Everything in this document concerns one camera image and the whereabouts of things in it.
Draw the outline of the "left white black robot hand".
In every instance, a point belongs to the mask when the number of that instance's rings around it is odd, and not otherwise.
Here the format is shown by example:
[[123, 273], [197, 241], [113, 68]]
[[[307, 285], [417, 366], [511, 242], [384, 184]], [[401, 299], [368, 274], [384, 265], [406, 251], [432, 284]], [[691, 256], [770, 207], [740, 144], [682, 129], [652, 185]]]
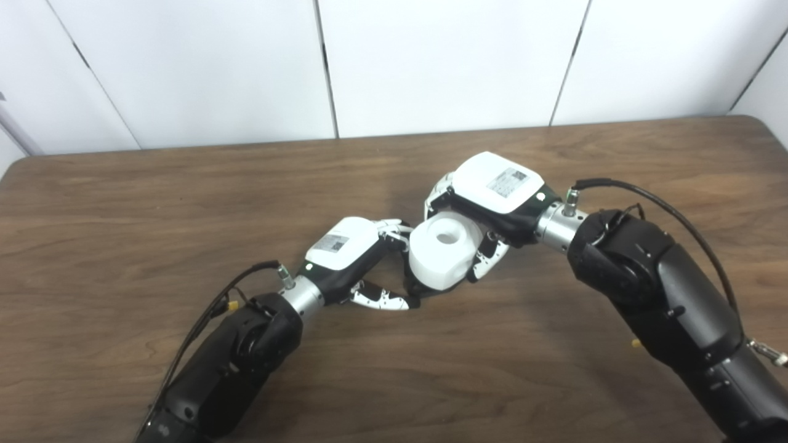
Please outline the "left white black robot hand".
[[402, 219], [341, 219], [307, 250], [294, 286], [285, 291], [285, 297], [307, 312], [348, 301], [386, 311], [420, 308], [421, 300], [416, 297], [392, 292], [366, 279], [389, 252], [409, 252], [413, 230]]

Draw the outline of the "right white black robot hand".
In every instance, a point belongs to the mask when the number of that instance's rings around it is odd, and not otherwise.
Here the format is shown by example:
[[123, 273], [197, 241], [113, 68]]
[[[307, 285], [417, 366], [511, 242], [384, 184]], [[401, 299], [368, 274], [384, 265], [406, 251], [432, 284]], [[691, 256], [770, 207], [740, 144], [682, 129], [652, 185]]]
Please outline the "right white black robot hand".
[[424, 202], [424, 218], [451, 210], [486, 229], [465, 277], [476, 283], [506, 255], [539, 242], [541, 216], [562, 199], [540, 174], [485, 151], [445, 174]]

